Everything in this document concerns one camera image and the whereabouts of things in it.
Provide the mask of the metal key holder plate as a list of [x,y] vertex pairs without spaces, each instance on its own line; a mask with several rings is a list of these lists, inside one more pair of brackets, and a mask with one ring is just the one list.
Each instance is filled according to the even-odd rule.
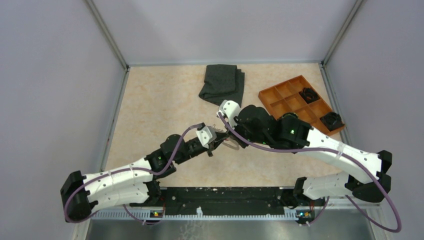
[[225,129],[218,128],[215,124],[212,125],[212,128],[216,134],[216,141],[221,140],[221,145],[228,147],[232,150],[238,151],[240,149],[240,145],[238,142],[231,136],[227,136],[225,139],[223,139],[224,134],[227,133]]

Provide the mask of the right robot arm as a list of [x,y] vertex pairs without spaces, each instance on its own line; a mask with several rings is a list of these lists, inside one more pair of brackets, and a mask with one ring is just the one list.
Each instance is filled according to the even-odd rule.
[[299,177],[294,186],[293,200],[307,206],[312,200],[323,197],[354,196],[370,203],[380,203],[391,190],[391,177],[387,174],[392,154],[359,150],[324,134],[293,113],[276,119],[262,107],[227,103],[223,114],[235,131],[236,139],[263,144],[271,152],[294,150],[340,169],[339,173],[321,177]]

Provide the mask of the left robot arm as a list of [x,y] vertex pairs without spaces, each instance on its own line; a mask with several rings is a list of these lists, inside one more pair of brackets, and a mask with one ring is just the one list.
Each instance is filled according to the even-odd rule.
[[179,134],[172,134],[159,149],[109,171],[70,173],[60,189],[65,221],[80,223],[100,210],[127,204],[156,206],[161,198],[158,179],[175,173],[176,164],[203,153],[212,156],[223,142],[214,135],[203,134],[204,131],[198,131],[198,135],[188,141]]

